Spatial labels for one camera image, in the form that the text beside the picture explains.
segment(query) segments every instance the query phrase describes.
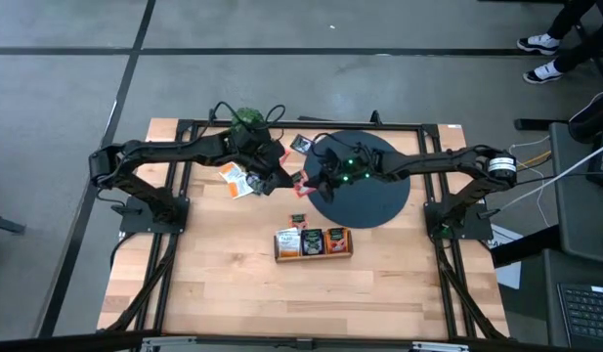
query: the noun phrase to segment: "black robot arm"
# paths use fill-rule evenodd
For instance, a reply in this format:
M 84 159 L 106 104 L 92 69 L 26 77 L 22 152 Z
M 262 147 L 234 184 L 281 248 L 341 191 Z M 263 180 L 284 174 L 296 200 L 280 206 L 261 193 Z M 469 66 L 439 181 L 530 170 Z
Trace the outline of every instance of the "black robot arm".
M 224 132 L 199 137 L 191 142 L 129 141 L 92 153 L 88 159 L 91 183 L 100 189 L 118 188 L 147 204 L 154 223 L 178 218 L 178 207 L 166 188 L 156 188 L 134 174 L 146 163 L 193 161 L 204 166 L 221 166 L 233 161 L 259 175 L 264 194 L 275 188 L 291 188 L 292 179 L 281 168 L 284 148 L 271 139 L 266 128 L 246 129 L 242 125 Z
M 471 176 L 472 182 L 456 195 L 443 198 L 436 209 L 437 218 L 434 222 L 450 227 L 463 226 L 466 209 L 484 196 L 509 190 L 516 184 L 515 157 L 487 146 L 405 155 L 357 145 L 344 159 L 327 149 L 319 160 L 322 165 L 320 173 L 311 177 L 305 185 L 317 188 L 327 202 L 333 201 L 334 190 L 366 178 L 397 182 L 410 175 L 455 171 Z

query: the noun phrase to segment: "table leg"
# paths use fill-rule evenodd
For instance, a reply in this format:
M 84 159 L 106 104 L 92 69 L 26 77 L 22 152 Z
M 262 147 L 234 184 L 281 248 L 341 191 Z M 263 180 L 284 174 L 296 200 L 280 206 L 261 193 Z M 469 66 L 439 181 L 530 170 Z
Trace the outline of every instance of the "table leg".
M 559 225 L 551 226 L 532 235 L 491 249 L 495 268 L 509 265 L 544 249 L 560 249 Z
M 9 231 L 13 234 L 22 234 L 25 231 L 25 226 L 6 220 L 0 216 L 0 230 Z

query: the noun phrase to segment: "black circular mat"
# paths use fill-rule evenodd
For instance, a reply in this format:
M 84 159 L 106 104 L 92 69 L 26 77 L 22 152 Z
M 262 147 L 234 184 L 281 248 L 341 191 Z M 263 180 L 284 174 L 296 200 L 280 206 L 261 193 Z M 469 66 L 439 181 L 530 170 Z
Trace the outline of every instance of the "black circular mat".
M 369 148 L 394 151 L 388 142 L 362 131 L 339 131 L 333 136 L 349 145 L 360 142 Z M 351 155 L 349 147 L 323 138 L 315 145 L 317 154 L 331 148 L 338 156 Z M 308 152 L 304 169 L 308 177 L 321 170 L 317 157 Z M 308 195 L 314 207 L 327 219 L 344 227 L 368 229 L 385 224 L 403 209 L 409 195 L 409 178 L 399 182 L 383 183 L 375 179 L 360 180 L 353 185 L 343 185 L 334 190 L 332 204 L 326 203 L 318 191 Z

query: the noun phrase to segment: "sneaker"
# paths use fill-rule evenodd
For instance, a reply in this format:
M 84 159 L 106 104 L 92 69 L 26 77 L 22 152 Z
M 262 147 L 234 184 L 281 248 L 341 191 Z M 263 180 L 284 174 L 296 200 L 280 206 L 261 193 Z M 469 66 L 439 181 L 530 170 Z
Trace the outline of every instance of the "sneaker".
M 516 46 L 526 52 L 538 51 L 543 55 L 553 55 L 559 49 L 559 39 L 551 38 L 548 34 L 534 35 L 529 38 L 521 38 Z
M 562 75 L 564 75 L 564 73 L 558 71 L 553 63 L 554 61 L 524 73 L 523 79 L 527 83 L 543 84 L 562 78 Z

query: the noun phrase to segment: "wooden table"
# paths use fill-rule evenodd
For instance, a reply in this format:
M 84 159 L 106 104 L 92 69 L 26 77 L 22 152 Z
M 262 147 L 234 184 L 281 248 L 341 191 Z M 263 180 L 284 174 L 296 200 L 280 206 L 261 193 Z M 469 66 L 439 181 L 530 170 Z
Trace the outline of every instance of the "wooden table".
M 147 140 L 172 141 L 177 119 L 151 120 Z M 465 146 L 458 125 L 441 125 L 443 149 Z M 221 129 L 208 129 L 206 134 Z M 297 134 L 313 138 L 324 130 L 286 129 L 289 146 Z M 272 130 L 277 138 L 280 129 Z M 416 134 L 373 131 L 398 151 L 418 154 Z M 284 168 L 298 171 L 305 156 L 292 152 Z M 141 166 L 138 175 L 162 186 L 166 164 Z M 178 167 L 174 190 L 179 189 Z M 269 197 L 231 199 L 218 168 L 194 165 L 188 196 L 191 209 L 180 236 L 163 331 L 182 334 L 443 339 L 447 337 L 439 274 L 426 235 L 422 176 L 411 177 L 403 210 L 388 223 L 353 230 L 355 253 L 346 259 L 277 264 L 273 235 L 287 228 L 288 215 L 306 213 L 312 228 L 337 225 L 323 218 L 307 198 L 292 190 Z M 470 178 L 449 174 L 452 192 Z M 436 195 L 440 188 L 436 183 Z M 495 327 L 508 335 L 495 268 L 477 242 L 462 241 L 468 287 Z M 143 283 L 151 235 L 136 235 L 114 261 L 99 328 L 113 323 Z M 146 327 L 151 327 L 157 293 L 151 296 Z M 452 293 L 457 329 L 465 335 L 457 295 Z

